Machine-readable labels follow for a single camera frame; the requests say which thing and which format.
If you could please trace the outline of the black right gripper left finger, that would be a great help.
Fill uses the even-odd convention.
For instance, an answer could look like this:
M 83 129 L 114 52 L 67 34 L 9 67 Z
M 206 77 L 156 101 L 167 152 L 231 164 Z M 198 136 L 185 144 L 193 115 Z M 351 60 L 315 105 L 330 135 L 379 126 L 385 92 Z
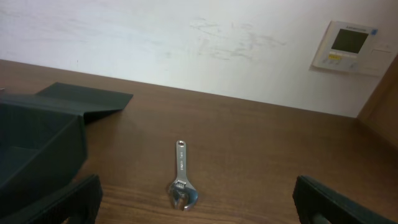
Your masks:
M 99 176 L 90 175 L 1 218 L 1 223 L 94 224 L 102 197 Z

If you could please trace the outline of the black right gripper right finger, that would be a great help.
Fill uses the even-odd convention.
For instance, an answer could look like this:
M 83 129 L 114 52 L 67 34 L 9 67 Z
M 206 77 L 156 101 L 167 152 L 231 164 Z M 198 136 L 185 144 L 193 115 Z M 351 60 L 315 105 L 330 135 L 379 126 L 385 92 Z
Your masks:
M 293 200 L 301 224 L 396 224 L 307 175 L 297 177 Z

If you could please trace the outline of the black box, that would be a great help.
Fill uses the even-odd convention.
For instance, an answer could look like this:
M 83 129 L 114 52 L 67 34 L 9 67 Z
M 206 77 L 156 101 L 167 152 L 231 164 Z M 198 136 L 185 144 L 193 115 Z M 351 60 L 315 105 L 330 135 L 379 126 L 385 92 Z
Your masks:
M 1 216 L 68 185 L 88 157 L 85 126 L 131 98 L 59 82 L 33 95 L 1 94 Z

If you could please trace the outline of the silver adjustable wrench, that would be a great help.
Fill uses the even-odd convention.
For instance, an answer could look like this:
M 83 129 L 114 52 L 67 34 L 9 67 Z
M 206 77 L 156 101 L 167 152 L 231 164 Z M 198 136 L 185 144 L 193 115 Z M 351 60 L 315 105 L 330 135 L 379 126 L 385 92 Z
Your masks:
M 187 177 L 187 144 L 178 140 L 175 144 L 177 177 L 169 187 L 172 205 L 175 209 L 188 211 L 197 200 L 198 192 Z

